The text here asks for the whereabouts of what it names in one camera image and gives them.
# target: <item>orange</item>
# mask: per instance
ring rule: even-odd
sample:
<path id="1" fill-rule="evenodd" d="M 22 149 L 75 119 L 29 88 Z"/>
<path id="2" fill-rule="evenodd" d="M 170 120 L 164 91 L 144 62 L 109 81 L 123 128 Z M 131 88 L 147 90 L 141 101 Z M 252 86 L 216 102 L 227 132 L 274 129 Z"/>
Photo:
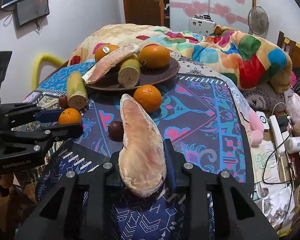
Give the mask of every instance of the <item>orange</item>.
<path id="1" fill-rule="evenodd" d="M 81 114 L 78 110 L 74 108 L 68 108 L 64 110 L 59 116 L 59 125 L 63 124 L 73 124 L 80 123 L 81 124 Z"/>
<path id="2" fill-rule="evenodd" d="M 96 63 L 101 60 L 105 55 L 108 55 L 110 52 L 118 49 L 119 47 L 112 44 L 105 44 L 97 48 L 96 53 L 94 54 L 94 59 Z"/>
<path id="3" fill-rule="evenodd" d="M 170 52 L 164 46 L 147 46 L 140 51 L 139 61 L 146 68 L 163 68 L 169 64 Z"/>
<path id="4" fill-rule="evenodd" d="M 153 113 L 162 103 L 160 91 L 152 85 L 143 85 L 137 88 L 133 94 L 133 98 L 147 113 Z"/>

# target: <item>blue patterned tablecloth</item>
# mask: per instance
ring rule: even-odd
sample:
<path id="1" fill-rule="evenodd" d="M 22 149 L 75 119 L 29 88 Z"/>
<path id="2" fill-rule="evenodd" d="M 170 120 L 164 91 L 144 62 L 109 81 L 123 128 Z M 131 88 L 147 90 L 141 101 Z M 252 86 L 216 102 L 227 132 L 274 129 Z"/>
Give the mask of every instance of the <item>blue patterned tablecloth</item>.
<path id="1" fill-rule="evenodd" d="M 88 62 L 61 69 L 43 82 L 39 91 L 65 91 L 66 78 L 72 71 L 84 73 L 92 65 L 93 62 Z M 222 80 L 180 74 L 157 87 L 162 93 L 163 103 L 151 117 L 162 137 L 171 139 L 176 151 L 182 152 L 188 162 L 204 171 L 219 173 L 227 170 L 238 182 L 253 180 L 253 177 L 246 176 L 246 133 L 240 129 L 240 119 L 231 92 Z M 111 121 L 121 120 L 120 98 L 119 93 L 96 92 L 89 95 L 89 110 L 82 117 L 84 132 L 74 142 L 106 157 L 121 150 L 122 143 L 109 139 L 107 127 Z M 76 154 L 64 152 L 54 161 L 51 171 L 37 185 L 40 189 L 37 199 L 42 199 L 67 171 L 87 171 L 87 166 L 80 168 L 89 160 L 85 158 L 80 161 L 80 155 Z M 176 195 L 165 187 L 145 199 L 129 191 L 110 193 L 106 206 L 111 238 L 181 239 L 189 200 L 186 195 L 186 192 Z M 212 198 L 210 194 L 207 197 L 210 238 L 213 238 Z"/>

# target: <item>quilt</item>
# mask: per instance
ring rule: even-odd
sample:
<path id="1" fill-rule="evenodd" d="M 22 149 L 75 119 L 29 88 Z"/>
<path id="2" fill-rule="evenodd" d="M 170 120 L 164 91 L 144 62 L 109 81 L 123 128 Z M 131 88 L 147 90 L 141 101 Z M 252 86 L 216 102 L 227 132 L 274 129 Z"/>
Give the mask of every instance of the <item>quilt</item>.
<path id="1" fill-rule="evenodd" d="M 288 90 L 292 61 L 275 44 L 231 28 L 216 26 L 210 36 L 190 31 L 173 32 L 148 25 L 107 25 L 87 37 L 73 52 L 69 65 L 93 59 L 103 44 L 119 47 L 135 43 L 141 48 L 158 44 L 198 61 L 230 78 L 242 90 L 270 82 L 277 93 Z"/>

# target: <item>table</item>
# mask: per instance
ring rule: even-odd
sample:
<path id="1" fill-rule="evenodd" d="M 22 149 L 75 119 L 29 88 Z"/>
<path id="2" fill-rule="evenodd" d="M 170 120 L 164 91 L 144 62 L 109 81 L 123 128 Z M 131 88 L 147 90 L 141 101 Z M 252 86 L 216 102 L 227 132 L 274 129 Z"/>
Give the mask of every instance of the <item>table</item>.
<path id="1" fill-rule="evenodd" d="M 93 62 L 61 69 L 43 82 L 26 101 L 36 101 L 40 106 L 50 109 L 57 108 L 58 96 L 65 93 L 67 75 L 74 70 L 84 73 L 91 65 Z M 227 169 L 239 182 L 246 182 L 247 189 L 252 193 L 250 149 L 227 85 L 215 77 L 181 74 L 177 79 L 160 85 L 159 89 L 164 94 L 163 104 L 161 111 L 151 117 L 158 125 L 162 136 L 170 138 L 175 149 L 182 152 L 188 161 L 209 172 L 218 173 Z M 113 94 L 91 91 L 89 95 L 89 110 L 82 118 L 84 133 L 75 142 L 110 157 L 114 151 L 122 148 L 122 143 L 114 143 L 106 137 L 106 125 L 120 118 L 118 107 L 120 96 L 114 97 Z M 40 124 L 33 123 L 19 127 L 19 130 L 36 130 L 39 127 Z M 54 145 L 48 159 L 53 157 L 53 152 L 59 146 Z M 69 161 L 74 156 L 69 155 L 67 158 Z M 72 161 L 65 162 L 68 166 L 64 167 L 76 170 L 80 165 L 84 165 L 79 163 L 73 168 Z M 56 165 L 53 177 L 49 174 L 50 179 L 47 180 L 57 181 L 65 174 L 59 173 L 59 167 L 60 164 Z M 40 174 L 43 169 L 44 167 L 33 171 Z M 31 172 L 25 172 L 25 176 L 21 174 L 19 182 L 20 179 L 27 177 L 28 181 L 24 184 L 29 182 L 36 184 L 37 174 Z M 41 194 L 43 191 L 42 188 L 37 190 Z M 210 236 L 213 236 L 212 198 L 210 194 L 208 195 Z M 114 225 L 110 230 L 114 239 L 124 234 L 133 239 L 142 239 L 144 235 L 147 237 L 151 235 L 152 239 L 168 239 L 172 236 L 177 239 L 182 233 L 184 212 L 189 200 L 186 194 L 176 195 L 163 188 L 154 199 L 140 199 L 129 191 L 122 195 L 110 195 L 109 199 L 112 201 L 109 215 Z"/>

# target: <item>fruit sticker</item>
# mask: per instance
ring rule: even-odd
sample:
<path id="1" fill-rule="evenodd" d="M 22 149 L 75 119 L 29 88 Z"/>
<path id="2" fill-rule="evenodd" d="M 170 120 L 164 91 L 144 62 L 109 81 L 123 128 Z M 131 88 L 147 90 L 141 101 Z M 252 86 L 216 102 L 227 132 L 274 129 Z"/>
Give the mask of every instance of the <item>fruit sticker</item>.
<path id="1" fill-rule="evenodd" d="M 140 60 L 140 63 L 141 63 L 142 66 L 147 65 L 147 61 L 145 59 Z"/>
<path id="2" fill-rule="evenodd" d="M 109 47 L 104 46 L 104 47 L 102 48 L 102 51 L 103 51 L 104 53 L 108 53 L 108 52 L 110 51 L 110 49 L 109 49 Z"/>

